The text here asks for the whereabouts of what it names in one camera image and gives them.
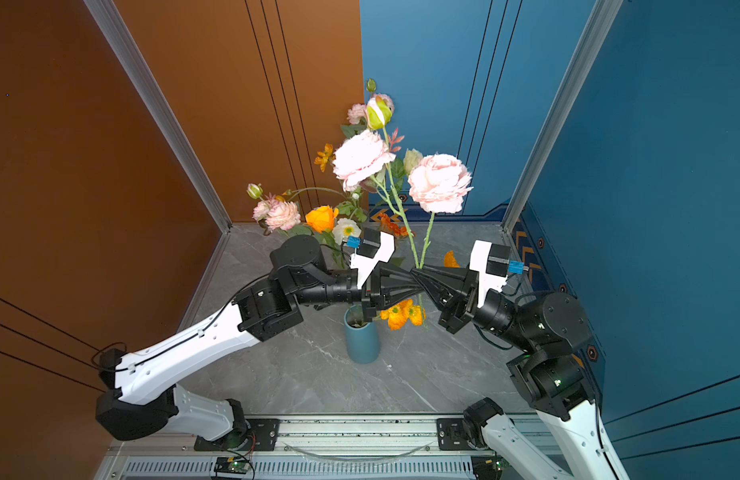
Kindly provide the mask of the orange flower stem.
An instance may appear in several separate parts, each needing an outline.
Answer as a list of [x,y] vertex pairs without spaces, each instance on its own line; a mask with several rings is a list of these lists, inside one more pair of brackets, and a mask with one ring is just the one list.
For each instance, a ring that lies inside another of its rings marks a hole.
[[[407,264],[407,261],[400,267],[406,270],[418,268],[413,264]],[[425,324],[428,315],[426,307],[423,305],[425,298],[432,302],[428,295],[423,292],[389,308],[388,310],[381,311],[378,315],[381,320],[387,322],[392,331],[401,330],[408,324],[412,324],[413,326],[422,326]]]

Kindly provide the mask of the teal ceramic vase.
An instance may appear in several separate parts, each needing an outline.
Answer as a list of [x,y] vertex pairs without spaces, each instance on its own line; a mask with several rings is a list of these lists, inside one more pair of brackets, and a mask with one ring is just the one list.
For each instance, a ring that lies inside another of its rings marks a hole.
[[347,352],[357,364],[370,364],[380,355],[377,326],[367,320],[360,305],[352,305],[344,315]]

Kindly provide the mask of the orange gerbera with leaf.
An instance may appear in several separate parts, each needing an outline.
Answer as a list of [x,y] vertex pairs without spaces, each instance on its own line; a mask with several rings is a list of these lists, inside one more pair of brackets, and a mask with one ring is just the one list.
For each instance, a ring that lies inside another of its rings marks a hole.
[[404,247],[408,244],[409,240],[408,228],[396,222],[386,213],[386,210],[381,210],[375,213],[371,219],[378,224],[378,227],[382,232],[388,233],[394,237],[395,252],[392,256],[392,263],[397,266],[403,266],[408,257],[408,254],[404,250]]

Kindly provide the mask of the yellow ranunculus flower stem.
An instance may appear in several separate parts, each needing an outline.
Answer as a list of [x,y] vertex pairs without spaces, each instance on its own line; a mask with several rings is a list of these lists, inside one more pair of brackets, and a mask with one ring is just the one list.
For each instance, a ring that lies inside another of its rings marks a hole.
[[314,236],[325,245],[333,256],[334,261],[340,266],[345,267],[346,261],[342,248],[336,241],[333,229],[336,226],[339,210],[331,206],[320,206],[311,210],[306,215],[306,223],[313,231]]

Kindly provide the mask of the pink peony flower stem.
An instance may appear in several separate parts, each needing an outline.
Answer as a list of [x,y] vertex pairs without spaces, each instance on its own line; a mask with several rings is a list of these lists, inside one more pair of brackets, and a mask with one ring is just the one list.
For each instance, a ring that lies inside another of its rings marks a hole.
[[[362,190],[376,192],[381,202],[409,231],[410,220],[391,177],[390,164],[397,157],[403,157],[407,150],[401,147],[404,136],[397,129],[390,128],[395,113],[394,103],[393,113],[375,99],[370,98],[364,104],[367,105],[368,128],[346,139],[335,150],[335,160],[331,163],[333,172],[348,194]],[[427,230],[420,248],[415,245],[417,235],[409,231],[417,267],[425,264],[436,217],[461,212],[466,196],[472,190],[471,182],[472,175],[466,165],[456,156],[445,153],[423,154],[418,167],[410,174],[409,199],[428,215]]]

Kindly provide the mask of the yellow cosmos flower stem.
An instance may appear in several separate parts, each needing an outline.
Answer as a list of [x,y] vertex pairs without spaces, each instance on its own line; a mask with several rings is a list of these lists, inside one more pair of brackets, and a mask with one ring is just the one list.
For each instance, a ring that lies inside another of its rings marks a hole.
[[[327,170],[327,166],[331,164],[335,160],[335,148],[332,144],[326,143],[323,150],[319,151],[317,153],[317,157],[315,158],[315,164],[320,167],[320,170],[322,173],[325,173]],[[283,192],[282,194],[275,195],[274,199],[278,201],[295,201],[297,198],[300,198],[301,196],[305,195],[306,193],[330,193],[334,195],[340,195],[341,197],[346,197],[347,193],[344,191],[339,191],[333,188],[327,188],[327,187],[305,187],[301,189],[296,190],[287,190]]]

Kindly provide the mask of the white poppy fuzzy green stem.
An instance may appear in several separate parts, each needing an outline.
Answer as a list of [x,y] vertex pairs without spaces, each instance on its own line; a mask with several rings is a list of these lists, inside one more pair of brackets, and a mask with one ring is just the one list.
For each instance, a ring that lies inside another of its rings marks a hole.
[[346,243],[350,237],[359,237],[361,227],[367,221],[368,215],[362,205],[362,194],[359,191],[351,193],[348,198],[336,207],[337,214],[332,235],[337,244]]

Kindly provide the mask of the small pink rose spray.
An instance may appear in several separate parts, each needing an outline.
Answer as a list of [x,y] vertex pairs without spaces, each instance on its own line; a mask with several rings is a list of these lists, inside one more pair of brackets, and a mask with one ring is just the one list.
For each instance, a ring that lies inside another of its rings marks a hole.
[[256,201],[252,219],[264,229],[265,235],[283,232],[290,235],[310,234],[297,198],[306,189],[287,190],[281,195],[266,193],[261,184],[249,183],[248,196]]

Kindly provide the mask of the pink rose spray with leaves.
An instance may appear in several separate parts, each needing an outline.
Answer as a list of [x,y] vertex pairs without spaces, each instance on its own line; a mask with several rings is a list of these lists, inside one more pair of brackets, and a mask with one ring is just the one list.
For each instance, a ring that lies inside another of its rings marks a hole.
[[[371,99],[382,102],[390,113],[393,113],[393,102],[385,94],[378,92],[377,82],[373,78],[366,81],[365,88],[371,94]],[[347,112],[347,125],[341,125],[341,131],[346,139],[361,133],[368,128],[367,105],[364,103],[354,104]]]

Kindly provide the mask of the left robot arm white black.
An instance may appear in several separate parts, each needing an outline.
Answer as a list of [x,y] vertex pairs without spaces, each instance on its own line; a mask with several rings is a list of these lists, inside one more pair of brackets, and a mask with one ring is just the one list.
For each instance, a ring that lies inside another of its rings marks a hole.
[[303,305],[358,304],[366,317],[420,293],[420,272],[391,262],[390,235],[375,232],[348,270],[330,270],[312,236],[286,240],[271,255],[272,270],[236,292],[207,319],[144,348],[110,348],[100,357],[107,386],[96,419],[115,439],[159,432],[184,433],[209,443],[242,440],[248,424],[241,404],[193,394],[180,381],[236,351],[251,348],[298,325]]

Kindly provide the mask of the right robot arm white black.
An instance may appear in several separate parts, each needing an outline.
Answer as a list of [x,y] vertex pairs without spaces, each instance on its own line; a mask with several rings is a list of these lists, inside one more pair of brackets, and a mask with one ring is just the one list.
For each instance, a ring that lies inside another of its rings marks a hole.
[[546,292],[510,299],[504,291],[507,278],[470,269],[414,269],[411,275],[440,308],[446,330],[456,333],[471,323],[520,350],[507,364],[510,378],[549,428],[570,469],[564,471],[526,440],[493,402],[469,411],[479,441],[525,478],[627,478],[585,363],[594,336],[577,298]]

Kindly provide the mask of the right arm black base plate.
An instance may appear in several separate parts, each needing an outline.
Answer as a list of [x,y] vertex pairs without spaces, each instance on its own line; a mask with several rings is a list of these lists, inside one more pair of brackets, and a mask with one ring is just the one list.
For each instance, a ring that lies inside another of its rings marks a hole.
[[463,417],[438,418],[436,429],[441,451],[478,451],[485,448],[475,427]]

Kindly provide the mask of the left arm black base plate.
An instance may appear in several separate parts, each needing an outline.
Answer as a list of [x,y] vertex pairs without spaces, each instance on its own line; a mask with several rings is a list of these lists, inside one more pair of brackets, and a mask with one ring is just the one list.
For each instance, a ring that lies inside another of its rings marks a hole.
[[208,441],[197,437],[193,449],[199,452],[220,452],[227,450],[242,453],[272,452],[275,450],[281,421],[277,418],[253,418],[247,420],[244,433],[232,431],[224,437]]

